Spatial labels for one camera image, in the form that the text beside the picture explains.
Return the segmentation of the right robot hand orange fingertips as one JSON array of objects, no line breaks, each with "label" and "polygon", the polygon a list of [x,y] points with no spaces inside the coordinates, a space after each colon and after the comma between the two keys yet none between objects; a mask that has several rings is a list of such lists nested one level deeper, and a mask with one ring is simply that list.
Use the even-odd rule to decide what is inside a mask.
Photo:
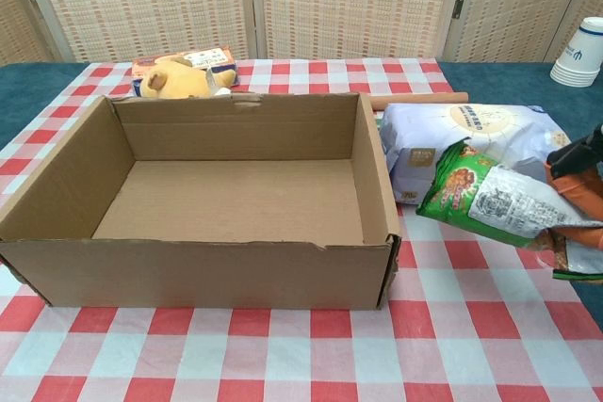
[{"label": "right robot hand orange fingertips", "polygon": [[[573,207],[592,221],[602,222],[602,125],[583,138],[552,152],[546,159],[546,181]],[[602,226],[555,227],[550,233],[554,251],[565,250],[571,239],[588,248],[602,250]]]}]

